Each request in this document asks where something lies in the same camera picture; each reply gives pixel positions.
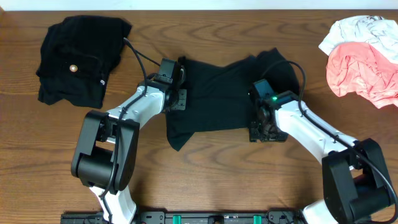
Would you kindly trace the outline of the black t-shirt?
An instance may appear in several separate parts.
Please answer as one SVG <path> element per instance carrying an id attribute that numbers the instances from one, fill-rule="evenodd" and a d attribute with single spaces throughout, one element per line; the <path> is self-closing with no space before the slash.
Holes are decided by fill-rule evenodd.
<path id="1" fill-rule="evenodd" d="M 256 111 L 249 97 L 252 84 L 266 79 L 276 93 L 299 92 L 291 65 L 277 49 L 250 55 L 224 67 L 180 57 L 187 77 L 186 108 L 166 113 L 167 140 L 176 151 L 196 132 L 246 128 Z"/>

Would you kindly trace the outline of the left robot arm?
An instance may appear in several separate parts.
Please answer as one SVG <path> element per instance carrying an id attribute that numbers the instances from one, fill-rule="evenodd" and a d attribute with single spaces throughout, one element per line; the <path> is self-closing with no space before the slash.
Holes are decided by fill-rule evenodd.
<path id="1" fill-rule="evenodd" d="M 108 223 L 132 223 L 137 205 L 128 184 L 134 172 L 140 129 L 166 109 L 184 110 L 187 92 L 161 84 L 140 85 L 118 107 L 84 118 L 71 164 L 72 176 L 96 195 Z"/>

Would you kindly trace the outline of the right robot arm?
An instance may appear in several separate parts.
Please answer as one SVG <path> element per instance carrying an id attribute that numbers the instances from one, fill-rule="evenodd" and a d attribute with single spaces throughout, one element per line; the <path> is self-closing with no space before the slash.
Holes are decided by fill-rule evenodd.
<path id="1" fill-rule="evenodd" d="M 397 193 L 380 145 L 339 132 L 291 91 L 251 90 L 256 109 L 250 139 L 296 139 L 322 166 L 323 199 L 302 210 L 305 223 L 372 223 L 371 215 L 397 206 Z"/>

